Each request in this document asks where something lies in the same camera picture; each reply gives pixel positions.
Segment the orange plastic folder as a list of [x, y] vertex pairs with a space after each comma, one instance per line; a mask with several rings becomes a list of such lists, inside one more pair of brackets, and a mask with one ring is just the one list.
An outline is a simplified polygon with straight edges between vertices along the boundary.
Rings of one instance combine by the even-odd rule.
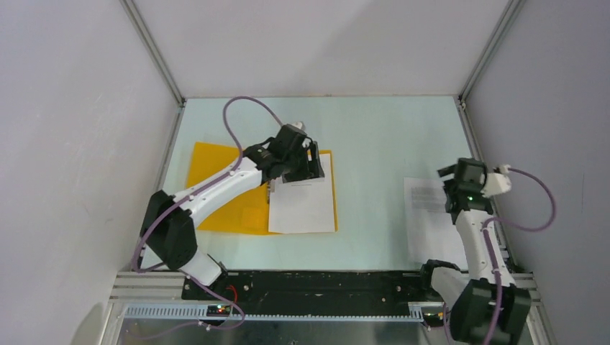
[[298, 182], [277, 178], [260, 183], [255, 165], [238, 150], [197, 142], [186, 189], [176, 200], [192, 212], [199, 230], [249, 235], [330, 234], [339, 229], [332, 153], [322, 150], [323, 177]]

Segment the controller board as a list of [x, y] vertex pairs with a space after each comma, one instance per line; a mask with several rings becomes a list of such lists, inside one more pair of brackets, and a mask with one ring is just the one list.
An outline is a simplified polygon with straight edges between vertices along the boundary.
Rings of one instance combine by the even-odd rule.
[[222, 318], [232, 315], [232, 306], [230, 305], [208, 305], [206, 308], [206, 317]]
[[449, 325], [451, 311], [444, 313], [424, 313], [422, 325], [425, 328], [442, 328]]

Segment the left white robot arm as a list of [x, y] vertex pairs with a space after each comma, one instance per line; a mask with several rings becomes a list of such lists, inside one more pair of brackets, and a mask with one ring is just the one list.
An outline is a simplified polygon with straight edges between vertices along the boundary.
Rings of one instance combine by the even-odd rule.
[[219, 299], [227, 290], [222, 276], [226, 270], [198, 248], [196, 228], [236, 197], [272, 180], [290, 183], [322, 177], [317, 141], [296, 125], [285, 124], [274, 137], [241, 148], [235, 161], [205, 181], [175, 194], [155, 192], [139, 245], [151, 249], [162, 265], [198, 282], [208, 298]]

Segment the printed paper sheet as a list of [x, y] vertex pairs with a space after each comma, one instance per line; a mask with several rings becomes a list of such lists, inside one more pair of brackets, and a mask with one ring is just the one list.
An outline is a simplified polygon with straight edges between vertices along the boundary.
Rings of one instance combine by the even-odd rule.
[[438, 259], [466, 271], [463, 243], [445, 210], [442, 181], [404, 178], [403, 183], [409, 259], [417, 264]]
[[323, 150], [320, 160], [325, 176], [284, 183], [274, 180], [270, 197], [268, 231], [273, 234], [317, 234], [338, 231], [332, 152]]

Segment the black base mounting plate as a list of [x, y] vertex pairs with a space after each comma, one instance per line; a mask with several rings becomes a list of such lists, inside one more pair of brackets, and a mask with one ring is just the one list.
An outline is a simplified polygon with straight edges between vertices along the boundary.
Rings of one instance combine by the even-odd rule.
[[230, 270], [211, 290], [250, 316], [408, 316], [440, 302], [418, 271]]

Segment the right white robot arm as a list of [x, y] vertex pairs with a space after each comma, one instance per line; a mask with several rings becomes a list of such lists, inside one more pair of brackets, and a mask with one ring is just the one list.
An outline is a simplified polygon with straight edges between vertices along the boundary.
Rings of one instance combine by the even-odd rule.
[[439, 169], [445, 210], [460, 236], [467, 262], [463, 273], [453, 263], [430, 259], [418, 281], [421, 296], [443, 299], [444, 324], [451, 339], [468, 344], [518, 344], [532, 305], [503, 262], [493, 225], [491, 196], [510, 190], [506, 172], [460, 158]]

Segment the aluminium frame rail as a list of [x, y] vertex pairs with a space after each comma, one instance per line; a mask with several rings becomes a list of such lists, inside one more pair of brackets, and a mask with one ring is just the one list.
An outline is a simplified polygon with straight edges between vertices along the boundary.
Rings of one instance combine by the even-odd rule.
[[[532, 308], [542, 310], [542, 296], [533, 273], [514, 273], [516, 286], [528, 290], [532, 297]], [[149, 272], [139, 275], [135, 272], [117, 274], [111, 288], [110, 303], [157, 303], [157, 304], [195, 304], [181, 297], [184, 277], [176, 272]], [[410, 302], [410, 305], [437, 307], [440, 302], [424, 301], [423, 298]]]

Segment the left controller board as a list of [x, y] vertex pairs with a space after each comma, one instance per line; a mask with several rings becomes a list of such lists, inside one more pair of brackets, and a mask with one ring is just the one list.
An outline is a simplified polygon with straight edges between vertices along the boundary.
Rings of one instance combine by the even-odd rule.
[[222, 318], [232, 315], [232, 306], [230, 305], [208, 305], [206, 308], [206, 317]]

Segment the right controller board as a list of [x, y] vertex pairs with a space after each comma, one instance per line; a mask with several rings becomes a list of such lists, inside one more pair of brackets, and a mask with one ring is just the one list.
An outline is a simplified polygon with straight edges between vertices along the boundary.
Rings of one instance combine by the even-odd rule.
[[425, 328], [442, 328], [449, 325], [451, 311], [444, 313], [424, 313], [422, 325]]

